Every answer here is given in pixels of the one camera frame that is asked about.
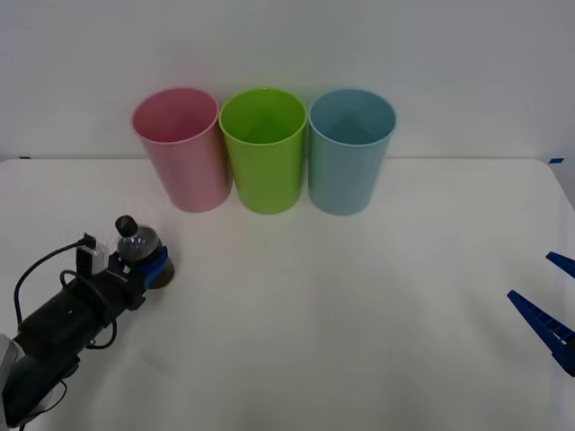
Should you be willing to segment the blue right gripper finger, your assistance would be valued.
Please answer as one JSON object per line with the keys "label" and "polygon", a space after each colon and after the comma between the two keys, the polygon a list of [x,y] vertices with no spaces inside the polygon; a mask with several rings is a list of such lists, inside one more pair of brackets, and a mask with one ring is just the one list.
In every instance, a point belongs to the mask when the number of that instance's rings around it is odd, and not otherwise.
{"label": "blue right gripper finger", "polygon": [[518,312],[570,376],[574,375],[574,331],[554,319],[514,290],[507,294]]}
{"label": "blue right gripper finger", "polygon": [[551,261],[555,266],[560,268],[570,277],[575,278],[575,260],[565,257],[556,252],[549,252],[545,256],[549,261]]}

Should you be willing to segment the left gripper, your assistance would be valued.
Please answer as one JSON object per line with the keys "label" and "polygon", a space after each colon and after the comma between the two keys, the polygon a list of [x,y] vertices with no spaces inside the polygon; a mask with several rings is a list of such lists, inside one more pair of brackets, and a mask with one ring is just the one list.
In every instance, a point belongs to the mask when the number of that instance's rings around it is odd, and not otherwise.
{"label": "left gripper", "polygon": [[105,269],[93,273],[95,258],[76,257],[76,268],[60,273],[61,290],[18,324],[20,375],[69,375],[84,349],[102,350],[118,335],[117,319],[135,311],[147,288],[171,282],[171,259],[159,246],[146,259],[110,256]]}

